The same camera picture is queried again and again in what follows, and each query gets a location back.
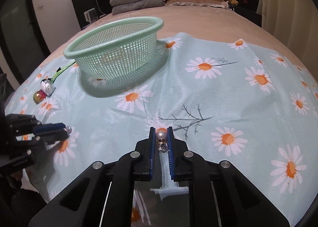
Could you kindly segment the cream curtain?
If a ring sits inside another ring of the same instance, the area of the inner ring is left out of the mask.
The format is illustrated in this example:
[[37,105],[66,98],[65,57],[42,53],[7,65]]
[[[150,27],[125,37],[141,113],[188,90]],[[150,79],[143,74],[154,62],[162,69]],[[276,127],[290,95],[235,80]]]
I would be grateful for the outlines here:
[[312,0],[262,0],[262,28],[317,75],[317,8]]

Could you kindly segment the daisy print blue cloth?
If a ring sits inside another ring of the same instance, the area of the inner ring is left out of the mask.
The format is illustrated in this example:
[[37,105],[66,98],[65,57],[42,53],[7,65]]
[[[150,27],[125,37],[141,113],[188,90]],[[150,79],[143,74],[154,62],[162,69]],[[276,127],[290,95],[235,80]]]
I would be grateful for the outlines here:
[[[39,104],[33,95],[43,90]],[[275,50],[179,33],[128,79],[95,79],[63,57],[37,68],[7,104],[72,130],[27,169],[50,201],[95,161],[172,127],[206,160],[235,165],[295,226],[317,195],[317,82]]]

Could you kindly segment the red green glass charm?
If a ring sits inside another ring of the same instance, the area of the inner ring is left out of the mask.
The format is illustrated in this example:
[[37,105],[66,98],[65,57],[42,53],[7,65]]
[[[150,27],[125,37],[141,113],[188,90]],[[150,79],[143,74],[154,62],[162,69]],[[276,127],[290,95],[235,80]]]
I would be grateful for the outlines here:
[[33,101],[35,102],[35,104],[39,104],[43,100],[45,100],[46,97],[47,97],[46,93],[43,90],[39,90],[33,95]]

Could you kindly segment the dark frosted glass door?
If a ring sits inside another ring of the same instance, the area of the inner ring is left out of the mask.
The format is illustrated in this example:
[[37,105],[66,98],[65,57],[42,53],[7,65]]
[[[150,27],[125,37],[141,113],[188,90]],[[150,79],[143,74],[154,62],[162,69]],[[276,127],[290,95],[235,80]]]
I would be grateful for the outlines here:
[[1,5],[1,49],[19,84],[51,54],[32,0],[4,0]]

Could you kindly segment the pearl and bell charm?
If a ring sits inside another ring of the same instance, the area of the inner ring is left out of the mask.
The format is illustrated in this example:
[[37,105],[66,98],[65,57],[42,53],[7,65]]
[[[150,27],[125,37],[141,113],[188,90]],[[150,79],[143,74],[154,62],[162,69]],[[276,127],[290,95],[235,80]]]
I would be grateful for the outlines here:
[[167,130],[164,128],[160,128],[156,130],[156,143],[157,143],[157,150],[160,153],[165,153],[168,150],[167,145]]

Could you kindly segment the lower beige frilled pillow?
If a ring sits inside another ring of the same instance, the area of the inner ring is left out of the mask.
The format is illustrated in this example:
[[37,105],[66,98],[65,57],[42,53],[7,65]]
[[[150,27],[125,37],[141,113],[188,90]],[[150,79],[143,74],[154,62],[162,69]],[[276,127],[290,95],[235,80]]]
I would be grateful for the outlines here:
[[229,5],[224,0],[167,0],[167,6],[199,6],[228,9]]

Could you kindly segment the lower grey folded blanket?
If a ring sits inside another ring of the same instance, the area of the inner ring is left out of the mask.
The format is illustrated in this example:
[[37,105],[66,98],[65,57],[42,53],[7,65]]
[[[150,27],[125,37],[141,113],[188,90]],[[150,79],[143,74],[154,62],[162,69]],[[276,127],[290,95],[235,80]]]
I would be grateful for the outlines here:
[[163,0],[140,0],[138,2],[121,4],[112,8],[111,14],[117,15],[121,13],[131,12],[134,10],[155,8],[164,6]]

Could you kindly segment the black nightstand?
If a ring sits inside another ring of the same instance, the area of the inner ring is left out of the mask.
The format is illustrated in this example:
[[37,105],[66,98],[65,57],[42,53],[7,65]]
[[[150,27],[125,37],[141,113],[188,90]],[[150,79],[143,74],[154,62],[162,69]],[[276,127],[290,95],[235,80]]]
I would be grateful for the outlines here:
[[262,16],[250,11],[248,9],[244,9],[244,8],[240,8],[240,7],[234,7],[233,11],[237,14],[239,14],[240,16],[248,19],[249,21],[251,21],[252,23],[256,24],[257,26],[261,27],[262,25]]

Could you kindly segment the green plastic mesh basket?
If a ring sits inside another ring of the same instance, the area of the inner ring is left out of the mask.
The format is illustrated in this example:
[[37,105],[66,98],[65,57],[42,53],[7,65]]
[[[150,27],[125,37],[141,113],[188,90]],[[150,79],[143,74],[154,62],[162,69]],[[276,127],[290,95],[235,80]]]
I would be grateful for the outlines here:
[[75,39],[65,48],[64,57],[96,79],[124,76],[150,60],[163,26],[162,19],[152,16],[113,21]]

